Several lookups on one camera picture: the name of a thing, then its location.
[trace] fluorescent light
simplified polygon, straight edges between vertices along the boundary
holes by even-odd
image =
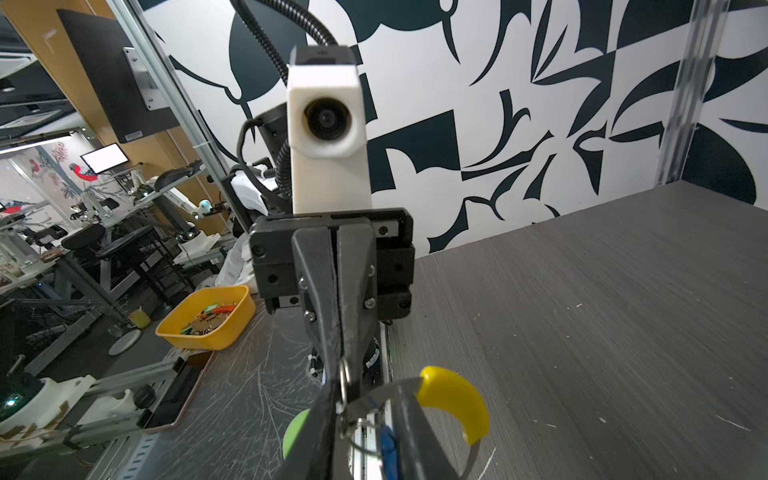
[[[50,144],[50,143],[55,142],[55,141],[61,141],[62,138],[66,138],[66,137],[69,137],[69,134],[62,135],[62,136],[56,137],[56,138],[49,138],[49,139],[46,139],[46,140],[40,140],[40,141],[36,141],[36,142],[31,142],[29,144],[17,145],[15,147],[10,147],[10,148],[6,148],[4,150],[0,150],[0,155],[7,154],[7,153],[10,153],[12,151],[24,150],[25,148],[37,147],[38,145]]]

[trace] yellow plastic bin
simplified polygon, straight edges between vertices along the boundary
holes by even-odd
[[[214,303],[236,303],[237,306],[219,328],[211,333],[179,334],[200,312]],[[256,304],[250,298],[248,286],[211,286],[192,293],[179,303],[160,322],[155,335],[165,338],[171,345],[182,349],[222,350],[234,343],[255,312]]]

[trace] green round object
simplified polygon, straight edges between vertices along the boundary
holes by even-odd
[[[288,452],[290,452],[290,448],[293,446],[293,441],[296,440],[296,437],[299,435],[299,430],[301,430],[301,426],[304,425],[304,420],[306,420],[306,416],[309,414],[310,409],[306,409],[299,413],[299,415],[293,417],[293,420],[288,424],[286,434],[283,435],[283,458],[288,457]]]

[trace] wall mural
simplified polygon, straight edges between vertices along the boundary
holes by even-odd
[[[768,210],[767,25],[765,2],[731,1],[683,179]]]
[[[300,3],[357,56],[374,206],[410,211],[417,255],[653,187],[693,0]],[[277,72],[227,0],[141,4],[234,159]],[[311,42],[249,5],[284,59]]]

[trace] red bird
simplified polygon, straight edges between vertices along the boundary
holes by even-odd
[[[90,168],[83,170],[83,168],[78,164],[69,164],[69,169],[74,171],[74,174],[77,175],[81,180],[85,180],[87,182],[95,182],[98,179],[98,176]]]

